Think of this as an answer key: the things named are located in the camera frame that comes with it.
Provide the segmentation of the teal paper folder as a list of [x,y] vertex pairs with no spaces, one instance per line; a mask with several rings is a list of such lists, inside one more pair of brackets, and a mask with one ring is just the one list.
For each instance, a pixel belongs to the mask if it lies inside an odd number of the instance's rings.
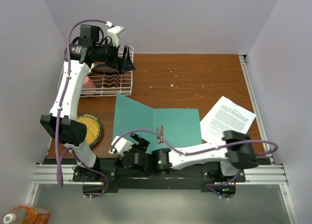
[[113,137],[144,129],[156,132],[163,127],[163,138],[175,148],[202,144],[199,110],[154,109],[123,95],[117,95]]

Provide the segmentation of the printed white paper sheet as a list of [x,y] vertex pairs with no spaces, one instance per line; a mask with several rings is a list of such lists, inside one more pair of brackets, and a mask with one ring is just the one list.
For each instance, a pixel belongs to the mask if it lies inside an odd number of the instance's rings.
[[246,134],[255,118],[256,114],[223,96],[200,121],[201,137],[210,143],[220,140],[224,131]]

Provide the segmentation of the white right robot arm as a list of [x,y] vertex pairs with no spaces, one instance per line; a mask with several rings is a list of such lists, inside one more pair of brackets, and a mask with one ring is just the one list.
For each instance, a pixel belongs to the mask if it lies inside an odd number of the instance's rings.
[[148,152],[149,141],[130,132],[134,141],[124,136],[116,136],[112,141],[110,154],[118,156],[120,167],[125,169],[142,170],[152,174],[168,174],[170,170],[220,162],[217,176],[221,181],[227,182],[234,177],[238,170],[255,168],[258,166],[256,154],[253,149],[253,140],[247,134],[236,131],[224,131],[222,140],[224,145],[208,143],[185,148],[160,148]]

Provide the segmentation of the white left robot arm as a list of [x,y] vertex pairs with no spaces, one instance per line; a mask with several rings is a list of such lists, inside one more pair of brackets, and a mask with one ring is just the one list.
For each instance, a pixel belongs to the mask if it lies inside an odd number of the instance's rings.
[[119,40],[124,27],[108,26],[108,44],[99,38],[100,28],[88,25],[86,21],[77,23],[80,26],[79,37],[67,39],[64,51],[63,75],[55,102],[48,115],[42,115],[40,123],[56,144],[63,144],[77,157],[77,162],[84,169],[84,176],[89,181],[96,181],[101,176],[101,169],[95,164],[97,156],[86,142],[87,128],[77,121],[77,109],[83,83],[91,65],[103,62],[109,68],[125,73],[135,69],[130,59],[130,47],[125,45],[123,56],[118,55]]

